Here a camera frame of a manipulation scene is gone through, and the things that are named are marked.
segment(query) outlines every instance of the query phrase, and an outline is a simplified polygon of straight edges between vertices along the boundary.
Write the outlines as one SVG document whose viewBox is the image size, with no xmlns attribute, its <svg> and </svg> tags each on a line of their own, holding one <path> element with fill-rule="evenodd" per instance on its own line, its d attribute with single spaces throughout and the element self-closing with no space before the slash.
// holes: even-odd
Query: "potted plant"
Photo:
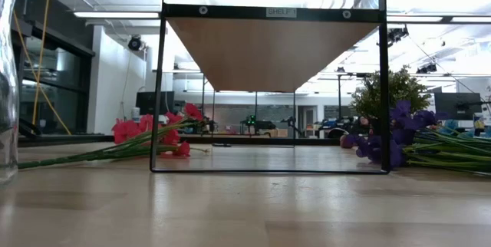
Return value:
<svg viewBox="0 0 491 247">
<path fill-rule="evenodd" d="M 410 101 L 410 112 L 413 114 L 430 105 L 429 94 L 423 94 L 426 87 L 419 84 L 415 77 L 409 75 L 408 66 L 403 66 L 398 72 L 389 71 L 389 108 L 396 107 L 399 100 Z M 371 121 L 377 130 L 377 121 L 381 114 L 381 75 L 380 72 L 369 74 L 363 78 L 364 87 L 353 94 L 353 106 L 362 116 Z"/>
</svg>

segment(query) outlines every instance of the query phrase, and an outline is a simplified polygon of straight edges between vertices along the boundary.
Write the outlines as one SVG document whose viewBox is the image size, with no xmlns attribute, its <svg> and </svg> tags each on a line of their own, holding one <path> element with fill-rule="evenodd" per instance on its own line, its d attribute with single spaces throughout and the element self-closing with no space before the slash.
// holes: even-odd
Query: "cable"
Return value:
<svg viewBox="0 0 491 247">
<path fill-rule="evenodd" d="M 114 34 L 117 37 L 119 37 L 121 39 L 121 41 L 126 43 L 127 39 L 125 39 L 123 36 L 121 36 L 119 33 L 117 33 L 116 28 L 114 28 L 113 22 L 112 21 L 108 21 L 108 22 L 109 22 L 109 25 L 113 28 Z"/>
<path fill-rule="evenodd" d="M 41 37 L 41 52 L 39 54 L 39 65 L 38 65 L 38 77 L 41 79 L 41 66 L 43 64 L 43 54 L 44 54 L 44 41 L 46 40 L 46 24 L 48 23 L 48 9 L 49 9 L 49 0 L 46 0 L 46 6 L 44 7 L 44 24 L 43 24 L 43 32 Z M 34 111 L 32 112 L 32 125 L 36 125 L 36 117 L 38 113 L 38 98 L 39 98 L 39 89 L 41 86 L 39 85 L 39 79 L 37 79 L 36 84 L 36 95 L 34 98 Z"/>
<path fill-rule="evenodd" d="M 163 98 L 164 98 L 164 101 L 166 103 L 166 109 L 167 109 L 167 112 L 168 113 L 172 113 L 170 110 L 169 110 L 169 104 L 167 103 L 167 82 L 166 82 L 166 74 L 162 74 L 163 76 L 163 84 L 166 85 L 166 90 L 163 92 Z"/>
<path fill-rule="evenodd" d="M 15 14 L 15 11 L 14 11 L 14 21 L 15 21 L 15 27 L 17 28 L 18 36 L 21 39 L 21 44 L 22 44 L 22 48 L 24 49 L 25 57 L 28 59 L 29 65 L 31 66 L 32 75 L 34 76 L 34 79 L 36 80 L 36 83 L 39 84 L 39 78 L 40 77 L 36 76 L 36 73 L 34 72 L 34 65 L 32 64 L 31 57 L 29 56 L 28 48 L 25 45 L 24 37 L 22 36 L 21 26 L 18 23 L 18 19 L 17 19 L 17 15 Z M 51 110 L 53 111 L 54 115 L 56 116 L 56 118 L 58 119 L 58 121 L 60 122 L 60 124 L 67 131 L 67 134 L 68 135 L 71 135 L 70 130 L 67 128 L 66 125 L 64 125 L 63 120 L 61 120 L 60 116 L 58 115 L 58 112 L 54 109 L 53 104 L 51 104 L 51 102 L 49 101 L 48 96 L 44 92 L 43 88 L 40 87 L 40 90 L 41 90 L 41 93 L 43 94 L 44 98 L 46 99 L 46 102 L 48 103 L 48 106 L 51 108 Z"/>
<path fill-rule="evenodd" d="M 469 87 L 467 87 L 464 83 L 462 83 L 461 81 L 459 81 L 458 79 L 456 79 L 450 72 L 447 72 L 445 71 L 445 68 L 443 68 L 440 64 L 438 64 L 437 61 L 435 61 L 431 56 L 429 56 L 428 53 L 426 53 L 424 51 L 424 49 L 422 49 L 422 47 L 420 47 L 416 42 L 415 40 L 412 39 L 412 37 L 410 35 L 408 35 L 408 38 L 411 39 L 411 41 L 414 43 L 414 45 L 416 45 L 417 48 L 420 49 L 420 51 L 422 51 L 436 66 L 438 66 L 440 69 L 442 69 L 445 73 L 447 73 L 451 78 L 453 78 L 455 80 L 455 82 L 458 82 L 460 83 L 462 86 L 464 86 L 469 92 L 475 94 L 476 92 L 472 91 Z M 482 98 L 480 95 L 479 97 L 481 98 L 481 100 L 484 102 L 484 104 L 486 105 L 486 108 L 488 110 L 488 112 L 491 113 L 491 110 L 489 110 L 489 104 L 486 103 L 486 100 L 484 98 Z"/>
<path fill-rule="evenodd" d="M 131 65 L 131 55 L 133 54 L 131 51 L 128 51 L 130 54 L 128 55 L 128 65 L 126 69 L 126 78 L 124 80 L 124 87 L 123 87 L 123 96 L 121 97 L 121 110 L 123 111 L 123 119 L 126 121 L 126 114 L 124 113 L 124 94 L 126 92 L 126 86 L 128 84 L 128 74 L 130 73 L 130 65 Z"/>
<path fill-rule="evenodd" d="M 147 47 L 144 48 L 143 50 L 143 60 L 145 61 L 145 68 L 143 69 L 143 86 L 140 87 L 137 91 L 137 93 L 140 93 L 142 89 L 147 89 L 146 82 L 147 82 Z"/>
</svg>

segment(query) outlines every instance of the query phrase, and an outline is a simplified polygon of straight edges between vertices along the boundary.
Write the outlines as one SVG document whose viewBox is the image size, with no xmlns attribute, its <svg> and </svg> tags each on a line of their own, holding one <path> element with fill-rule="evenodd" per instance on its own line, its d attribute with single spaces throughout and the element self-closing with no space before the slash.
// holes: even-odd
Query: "pink flower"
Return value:
<svg viewBox="0 0 491 247">
<path fill-rule="evenodd" d="M 114 143 L 124 143 L 132 137 L 136 137 L 141 134 L 141 130 L 134 121 L 122 121 L 116 119 L 116 124 L 113 126 Z"/>
<path fill-rule="evenodd" d="M 178 121 L 180 121 L 180 120 L 182 120 L 182 119 L 183 119 L 183 117 L 182 117 L 182 116 L 180 116 L 180 115 L 175 115 L 175 114 L 172 114 L 172 113 L 170 113 L 170 112 L 167 112 L 167 113 L 165 114 L 165 116 L 166 116 L 166 117 L 169 119 L 169 122 L 167 123 L 167 125 L 172 125 L 172 124 L 174 124 L 174 123 L 176 123 L 176 122 L 178 122 Z"/>
<path fill-rule="evenodd" d="M 174 156 L 190 156 L 189 152 L 191 151 L 191 147 L 189 146 L 189 143 L 184 142 L 181 143 L 179 148 L 177 148 L 176 151 L 173 152 Z"/>
<path fill-rule="evenodd" d="M 186 114 L 195 120 L 203 120 L 203 115 L 201 112 L 198 110 L 198 108 L 192 104 L 186 104 L 184 107 L 184 111 L 186 111 Z"/>
<path fill-rule="evenodd" d="M 151 114 L 146 114 L 140 118 L 140 124 L 138 125 L 140 128 L 140 131 L 147 132 L 149 130 L 152 130 L 153 127 L 153 116 Z"/>
<path fill-rule="evenodd" d="M 180 138 L 181 137 L 179 137 L 179 133 L 177 133 L 177 130 L 172 129 L 164 136 L 162 141 L 165 145 L 177 146 Z"/>
</svg>

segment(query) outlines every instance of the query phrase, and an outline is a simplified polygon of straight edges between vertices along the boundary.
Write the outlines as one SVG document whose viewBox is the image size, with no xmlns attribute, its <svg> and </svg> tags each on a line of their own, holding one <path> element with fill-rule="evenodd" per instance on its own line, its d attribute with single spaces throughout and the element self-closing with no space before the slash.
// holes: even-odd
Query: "glass vase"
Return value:
<svg viewBox="0 0 491 247">
<path fill-rule="evenodd" d="M 18 82 L 10 38 L 15 0 L 0 0 L 0 186 L 17 173 Z"/>
</svg>

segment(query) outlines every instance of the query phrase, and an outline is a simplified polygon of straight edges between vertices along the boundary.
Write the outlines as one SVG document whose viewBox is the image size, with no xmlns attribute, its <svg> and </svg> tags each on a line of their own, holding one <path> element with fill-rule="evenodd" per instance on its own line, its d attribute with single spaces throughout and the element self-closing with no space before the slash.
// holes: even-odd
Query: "white wall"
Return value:
<svg viewBox="0 0 491 247">
<path fill-rule="evenodd" d="M 175 33 L 166 32 L 166 40 L 163 47 L 163 63 L 162 69 L 164 71 L 171 71 L 174 69 L 174 62 L 176 60 L 176 39 Z M 159 35 L 142 35 L 142 40 L 147 43 L 147 79 L 145 83 L 145 91 L 155 91 L 155 80 L 157 79 L 157 73 L 153 69 L 157 69 L 157 62 L 159 58 Z M 162 75 L 162 91 L 171 91 L 173 85 L 173 74 Z"/>
<path fill-rule="evenodd" d="M 145 85 L 147 63 L 107 36 L 102 26 L 94 27 L 93 45 L 87 132 L 112 134 L 116 119 L 124 117 L 121 102 L 131 118 L 137 92 Z"/>
</svg>

